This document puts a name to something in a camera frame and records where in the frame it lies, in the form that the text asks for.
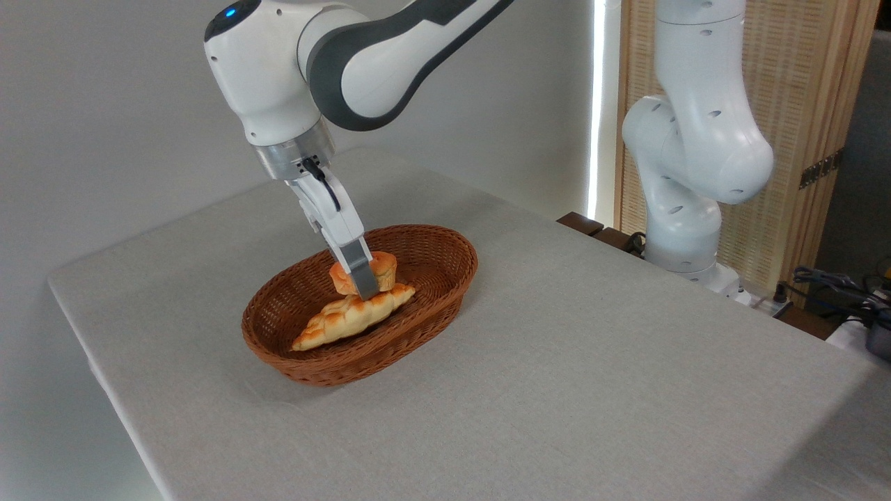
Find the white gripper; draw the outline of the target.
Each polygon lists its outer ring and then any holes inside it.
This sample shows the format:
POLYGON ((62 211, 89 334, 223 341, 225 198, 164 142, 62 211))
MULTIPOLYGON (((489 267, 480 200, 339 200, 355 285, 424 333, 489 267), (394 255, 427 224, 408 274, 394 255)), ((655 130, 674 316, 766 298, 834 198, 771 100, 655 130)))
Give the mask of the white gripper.
POLYGON ((314 231, 322 235, 332 255, 340 260, 356 294, 369 301, 379 293, 379 285, 370 266, 373 257, 365 242, 365 228, 340 180, 327 167, 321 168, 321 174, 323 180, 308 173, 286 184, 299 197, 314 231))

